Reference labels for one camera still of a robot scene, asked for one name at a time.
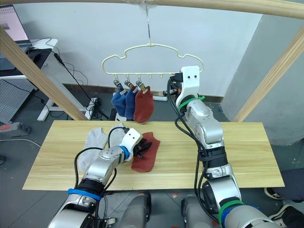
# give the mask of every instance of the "white sock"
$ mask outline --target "white sock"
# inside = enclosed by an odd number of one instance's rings
[[[122,123],[111,127],[111,129],[115,127],[124,127]],[[123,141],[123,137],[125,136],[124,130],[121,128],[115,129],[112,131],[110,136],[110,147],[118,146]]]
[[[104,134],[103,129],[101,127],[92,129],[86,136],[84,149],[88,147],[104,148],[107,143],[107,139],[108,137],[106,134]],[[79,155],[77,161],[79,170],[85,173],[90,167],[90,165],[93,163],[93,161],[98,158],[99,153],[100,150],[91,149]]]

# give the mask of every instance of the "blue sock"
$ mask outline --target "blue sock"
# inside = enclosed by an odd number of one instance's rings
[[[127,117],[128,119],[134,119],[135,97],[137,93],[138,90],[135,93],[133,93],[132,90],[129,90],[126,95],[126,99],[125,99],[126,109],[124,116]]]
[[[124,117],[125,113],[125,98],[126,95],[121,95],[118,91],[112,98],[111,103],[115,106],[118,114],[122,117]]]

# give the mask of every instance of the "gray floor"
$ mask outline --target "gray floor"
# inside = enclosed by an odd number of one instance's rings
[[[81,93],[74,94],[86,105],[86,99]],[[46,98],[40,91],[35,95]],[[111,95],[98,95],[102,98],[103,111],[109,114],[112,108]],[[208,103],[208,106],[212,108],[219,121],[227,121],[219,104]],[[43,143],[54,118],[48,116],[46,121],[38,122],[36,118],[42,108],[43,104],[38,99],[29,97],[15,115],[14,121],[31,126],[32,131],[29,136],[17,138],[31,139],[38,144]],[[65,120],[66,117],[64,114],[59,119]],[[173,121],[175,118],[175,113],[169,103],[155,102],[151,121]],[[272,146],[280,170],[304,168],[303,144],[304,142],[300,141],[290,146]],[[0,228],[47,227],[67,197],[64,191],[22,190],[38,149],[29,142],[0,142],[0,154],[7,158],[7,161],[0,166]],[[124,209],[137,193],[137,191],[122,191],[107,196],[107,216],[116,217],[119,220]],[[282,206],[282,201],[267,197],[260,188],[241,189],[241,193],[246,204],[257,206],[266,215],[276,213]],[[186,195],[193,194],[193,190],[153,190],[151,194],[152,215],[147,227],[183,227],[180,215],[181,200]],[[102,217],[103,213],[104,201],[101,202],[99,216]]]

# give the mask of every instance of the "blue band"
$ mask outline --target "blue band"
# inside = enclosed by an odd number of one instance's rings
[[[226,216],[227,214],[233,209],[233,208],[236,208],[238,206],[241,206],[241,205],[237,205],[237,206],[233,206],[233,207],[230,207],[230,208],[227,208],[223,211],[223,214],[222,214],[222,227],[225,228],[225,219],[226,219]]]
[[[84,195],[84,196],[91,197],[91,198],[93,198],[93,199],[95,199],[95,200],[98,200],[98,201],[101,200],[101,197],[100,197],[100,196],[97,196],[97,195],[92,194],[92,193],[87,192],[87,191],[78,190],[78,189],[69,189],[69,190],[67,191],[67,193],[68,193],[69,195],[70,195],[70,194],[73,194],[73,193],[75,193],[75,194],[80,194],[80,195]]]
[[[124,146],[119,146],[122,150],[123,150],[123,152],[124,152],[124,159],[126,160],[126,159],[128,159],[129,158],[129,156],[130,156],[130,153],[128,152],[128,149],[127,148],[125,148]]]

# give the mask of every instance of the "wooden frame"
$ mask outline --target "wooden frame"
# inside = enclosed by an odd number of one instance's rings
[[[1,4],[31,2],[110,2],[139,4],[143,2],[143,0],[130,0],[127,2],[125,0],[2,0]],[[304,19],[304,4],[285,0],[149,0],[147,3],[166,6],[233,10]],[[55,87],[31,59],[21,51],[18,45],[6,34],[4,29],[1,28],[0,31],[0,52],[73,119],[85,120],[85,116]],[[241,122],[247,118],[303,51],[304,25],[254,93],[239,110],[234,121]]]

